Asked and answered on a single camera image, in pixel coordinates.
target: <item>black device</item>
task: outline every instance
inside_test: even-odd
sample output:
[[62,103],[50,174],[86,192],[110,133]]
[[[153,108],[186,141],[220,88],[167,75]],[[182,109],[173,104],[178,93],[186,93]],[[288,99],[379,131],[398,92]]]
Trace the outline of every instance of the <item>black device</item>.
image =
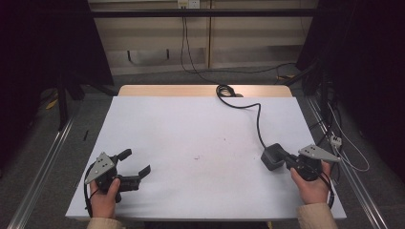
[[309,158],[304,155],[295,156],[289,154],[276,143],[265,148],[261,160],[269,171],[273,171],[286,163],[287,169],[294,168],[298,174],[306,181],[313,181],[319,178],[322,173],[320,159]]
[[90,165],[86,172],[84,180],[84,197],[86,200],[86,208],[89,212],[90,217],[92,216],[92,205],[90,198],[87,195],[87,184],[95,180],[97,184],[97,191],[102,193],[107,193],[110,188],[111,183],[115,178],[119,178],[120,184],[116,195],[116,202],[121,202],[121,192],[136,191],[139,189],[140,181],[150,174],[150,165],[142,169],[137,176],[124,177],[117,173],[118,161],[124,160],[126,157],[132,154],[130,149],[123,151],[122,153],[115,156],[107,156],[105,153],[101,153],[96,159],[96,162]]

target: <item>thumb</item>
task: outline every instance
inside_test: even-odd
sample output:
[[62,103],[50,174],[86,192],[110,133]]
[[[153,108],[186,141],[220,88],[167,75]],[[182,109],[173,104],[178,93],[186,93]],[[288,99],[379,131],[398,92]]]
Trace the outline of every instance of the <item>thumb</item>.
[[116,198],[116,194],[118,192],[120,183],[121,183],[121,181],[119,180],[119,178],[115,178],[113,180],[113,182],[110,185],[110,188],[108,189],[108,193],[107,193],[107,196],[109,198]]
[[92,182],[90,182],[90,193],[95,192],[96,190],[98,190],[98,186],[96,184],[95,180],[92,180]]
[[330,164],[329,163],[322,161],[322,170],[328,177],[330,177]]
[[301,176],[298,174],[298,172],[294,168],[291,168],[290,171],[291,171],[292,180],[294,180],[298,189],[301,189],[306,184],[306,182],[301,178]]

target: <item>black cable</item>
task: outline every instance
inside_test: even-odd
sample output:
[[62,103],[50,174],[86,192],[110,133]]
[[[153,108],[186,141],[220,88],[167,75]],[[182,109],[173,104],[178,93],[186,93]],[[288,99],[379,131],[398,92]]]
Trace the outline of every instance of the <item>black cable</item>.
[[[187,50],[188,50],[188,56],[191,62],[191,66],[193,67],[193,71],[189,71],[184,67],[184,64],[182,62],[182,53],[184,50],[184,39],[187,43]],[[244,72],[244,71],[231,71],[231,70],[203,70],[203,71],[197,71],[196,68],[194,67],[194,63],[193,63],[193,59],[191,58],[191,52],[190,52],[190,45],[188,42],[188,28],[187,28],[187,19],[185,17],[182,18],[182,42],[181,42],[181,67],[184,69],[185,72],[187,73],[196,73],[199,75],[200,78],[202,78],[203,80],[206,80],[210,83],[214,83],[214,84],[218,84],[220,85],[221,83],[215,82],[213,80],[209,80],[206,79],[205,77],[201,76],[200,73],[265,73],[265,72],[269,72],[272,70],[276,70],[277,71],[277,76],[278,75],[278,69],[280,67],[286,66],[286,65],[295,65],[295,63],[285,63],[285,64],[280,64],[276,67],[272,67],[269,69],[265,69],[265,70],[259,70],[259,71],[251,71],[251,72]]]
[[260,134],[260,123],[259,123],[259,120],[260,120],[260,112],[261,112],[261,110],[262,110],[262,104],[260,104],[260,103],[254,103],[254,104],[247,105],[247,106],[234,106],[234,105],[231,105],[231,104],[229,104],[229,103],[227,103],[227,102],[225,102],[225,101],[223,100],[223,97],[231,97],[231,96],[233,96],[233,97],[236,96],[236,94],[235,94],[233,88],[231,88],[231,87],[228,86],[228,85],[218,85],[218,87],[217,87],[217,97],[218,97],[225,105],[227,105],[228,107],[235,108],[235,109],[247,109],[247,108],[251,108],[251,107],[254,107],[254,106],[258,106],[258,107],[259,107],[259,109],[258,109],[258,111],[257,111],[257,118],[256,118],[257,135],[258,135],[258,137],[259,137],[259,140],[260,140],[260,143],[262,144],[262,146],[263,146],[264,148],[266,148],[266,145],[265,145],[265,143],[264,143],[263,140],[262,140],[262,135]]
[[340,181],[340,165],[337,164],[337,178],[336,178],[337,182]]
[[321,122],[324,122],[324,119],[318,121],[317,123],[314,123],[314,124],[308,126],[308,129],[312,130],[312,129],[315,128],[317,125],[319,125]]
[[316,171],[314,168],[312,168],[310,165],[306,164],[306,168],[310,168],[316,175],[318,175],[319,178],[321,178],[322,181],[324,181],[325,185],[327,185],[329,191],[330,191],[330,199],[328,202],[328,206],[331,208],[333,206],[334,203],[334,192],[333,189],[331,187],[331,183],[330,183],[330,177],[325,174],[325,172],[322,171],[321,174],[318,173],[318,171]]
[[301,21],[301,29],[303,30],[303,35],[305,36],[305,37],[307,37],[307,33],[306,33],[306,31],[305,31],[305,29],[304,29],[304,24],[303,24],[303,17],[300,17],[300,21]]
[[92,197],[98,192],[98,189],[95,190],[94,192],[92,192],[92,194],[90,195],[90,199],[92,199]]
[[[92,170],[93,166],[95,166],[95,164],[91,164],[89,166],[89,168],[86,171],[86,175],[84,176],[85,178],[90,174],[90,171]],[[86,202],[86,209],[87,212],[89,213],[90,218],[93,217],[93,209],[92,209],[92,202],[90,202],[90,198],[93,196],[94,193],[92,193],[92,195],[89,197],[87,194],[87,184],[86,182],[83,182],[84,184],[84,201]]]
[[[183,63],[182,63],[182,51],[183,51],[183,49],[184,49],[184,38],[185,38],[185,40],[186,40],[186,42],[187,42],[188,56],[189,56],[189,58],[190,58],[191,66],[193,67],[194,72],[188,71],[188,70],[184,67],[184,65],[183,65]],[[218,83],[217,81],[210,80],[210,79],[207,79],[207,78],[203,77],[203,76],[196,70],[196,68],[194,67],[193,59],[191,58],[190,44],[189,44],[189,42],[188,42],[187,19],[186,19],[185,17],[182,18],[181,66],[182,66],[182,68],[183,68],[187,73],[196,73],[196,74],[199,76],[199,78],[201,78],[201,79],[203,79],[203,80],[205,80],[205,81],[207,81],[207,82],[210,82],[210,83],[213,83],[213,84],[217,84],[217,85],[220,85],[220,84],[221,84],[221,83]]]
[[280,78],[280,74],[278,73],[278,66],[276,67],[276,75],[277,75],[277,78],[276,78],[276,82],[274,83],[274,85],[277,85],[279,78]]
[[331,124],[328,125],[327,131],[326,131],[325,134],[322,136],[322,138],[318,141],[318,143],[316,143],[316,146],[319,146],[319,145],[325,140],[325,138],[330,135],[330,128],[331,128]]
[[340,114],[340,111],[339,111],[339,109],[337,107],[335,107],[335,110],[337,111],[337,114],[339,116],[339,123],[336,123],[340,127],[339,128],[339,137],[342,138],[343,137],[343,134],[342,134],[342,131],[343,131],[342,115]]

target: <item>hand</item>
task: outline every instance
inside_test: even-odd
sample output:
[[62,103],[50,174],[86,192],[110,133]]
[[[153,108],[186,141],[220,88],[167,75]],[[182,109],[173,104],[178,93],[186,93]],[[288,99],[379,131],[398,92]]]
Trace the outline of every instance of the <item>hand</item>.
[[92,210],[94,218],[114,219],[116,217],[116,194],[119,189],[120,180],[118,178],[110,185],[107,194],[102,194],[98,189],[96,182],[93,180],[90,183],[91,193],[96,193],[92,196]]
[[[330,165],[327,162],[322,161],[322,170],[330,177]],[[291,178],[297,185],[301,199],[305,204],[327,202],[329,188],[321,178],[317,178],[314,181],[305,181],[294,168],[291,168],[290,171]],[[326,181],[330,181],[325,175],[321,174],[321,176]]]

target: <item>white table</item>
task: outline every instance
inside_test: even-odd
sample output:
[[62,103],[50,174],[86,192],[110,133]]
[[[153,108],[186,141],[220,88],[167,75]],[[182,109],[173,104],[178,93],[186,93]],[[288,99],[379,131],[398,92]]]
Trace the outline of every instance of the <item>white table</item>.
[[[313,143],[294,97],[227,101],[235,105],[262,104],[260,126],[267,146],[280,143],[297,154]],[[263,147],[257,137],[256,114],[257,108],[232,109],[214,96],[118,96],[87,167],[101,152],[113,156],[128,148],[133,154],[118,164],[119,174],[136,175],[151,165],[152,172],[142,180],[138,191],[122,193],[118,218],[296,218],[295,208],[302,201],[289,171],[283,167],[270,172],[260,159]],[[66,214],[68,218],[88,218],[83,179]],[[337,219],[346,217],[339,197],[335,198],[332,213]]]

